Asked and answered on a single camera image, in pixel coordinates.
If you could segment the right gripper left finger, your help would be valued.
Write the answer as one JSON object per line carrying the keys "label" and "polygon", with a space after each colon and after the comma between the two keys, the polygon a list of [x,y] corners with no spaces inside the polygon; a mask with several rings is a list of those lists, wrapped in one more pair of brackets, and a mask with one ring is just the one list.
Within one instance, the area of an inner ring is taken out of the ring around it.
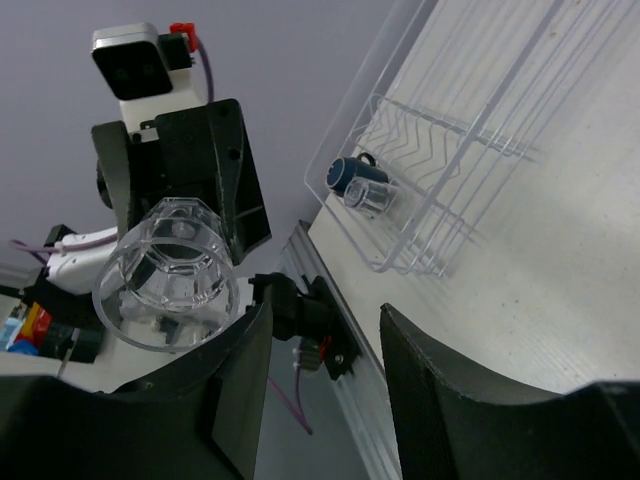
{"label": "right gripper left finger", "polygon": [[254,306],[218,337],[112,393],[1,379],[4,479],[251,479],[272,346]]}

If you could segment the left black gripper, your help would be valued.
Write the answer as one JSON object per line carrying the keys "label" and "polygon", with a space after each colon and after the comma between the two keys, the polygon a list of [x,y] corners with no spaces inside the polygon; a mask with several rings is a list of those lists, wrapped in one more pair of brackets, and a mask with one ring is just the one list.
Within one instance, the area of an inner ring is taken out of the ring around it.
{"label": "left black gripper", "polygon": [[[232,263],[271,239],[271,228],[239,102],[226,99],[207,107],[156,116],[157,138],[134,151],[136,182],[142,195],[194,197],[217,201]],[[129,134],[123,121],[96,125],[91,137],[121,240],[132,211]]]}

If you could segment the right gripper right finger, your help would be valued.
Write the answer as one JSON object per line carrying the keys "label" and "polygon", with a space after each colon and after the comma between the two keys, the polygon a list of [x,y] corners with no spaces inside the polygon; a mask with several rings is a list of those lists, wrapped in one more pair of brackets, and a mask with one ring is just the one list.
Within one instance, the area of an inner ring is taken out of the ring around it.
{"label": "right gripper right finger", "polygon": [[492,371],[380,312],[386,382],[405,479],[636,479],[639,384],[566,394]]}

